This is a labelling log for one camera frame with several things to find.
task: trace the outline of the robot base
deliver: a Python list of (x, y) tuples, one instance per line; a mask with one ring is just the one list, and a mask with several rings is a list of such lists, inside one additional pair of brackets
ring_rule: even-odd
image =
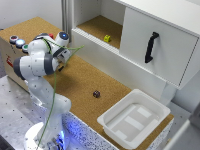
[[(25, 137), (24, 137), (24, 150), (57, 150), (58, 149), (57, 146), (53, 142), (49, 142), (46, 145), (41, 145), (37, 149), (38, 141), (35, 140), (35, 137), (37, 136), (38, 132), (40, 131), (42, 127), (43, 127), (43, 122), (40, 122), (32, 126), (26, 132)], [(69, 145), (69, 138), (64, 138), (64, 135), (63, 135), (63, 141), (64, 141), (64, 149), (66, 149), (67, 145)]]

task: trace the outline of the white plastic bin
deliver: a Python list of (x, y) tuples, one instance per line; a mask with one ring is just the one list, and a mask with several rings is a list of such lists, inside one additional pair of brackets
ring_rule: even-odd
[(97, 121), (126, 149), (136, 149), (169, 115), (170, 109), (140, 90), (133, 90)]

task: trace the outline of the red object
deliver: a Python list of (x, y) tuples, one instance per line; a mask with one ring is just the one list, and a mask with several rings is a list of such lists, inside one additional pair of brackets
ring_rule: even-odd
[(8, 56), (8, 58), (7, 58), (7, 63), (11, 66), (11, 67), (13, 67), (13, 64), (12, 64), (12, 61), (11, 61), (11, 59), (10, 59), (10, 56)]
[(49, 33), (49, 36), (53, 39), (53, 34)]

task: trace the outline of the door handle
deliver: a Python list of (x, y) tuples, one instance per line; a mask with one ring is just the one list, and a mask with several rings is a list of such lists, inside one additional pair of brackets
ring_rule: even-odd
[(145, 63), (146, 64), (153, 60), (153, 57), (151, 56), (151, 52), (152, 52), (152, 49), (153, 49), (154, 40), (158, 37), (159, 37), (159, 34), (156, 33), (156, 32), (153, 32), (152, 36), (149, 39), (147, 52), (146, 52), (146, 56), (145, 56)]

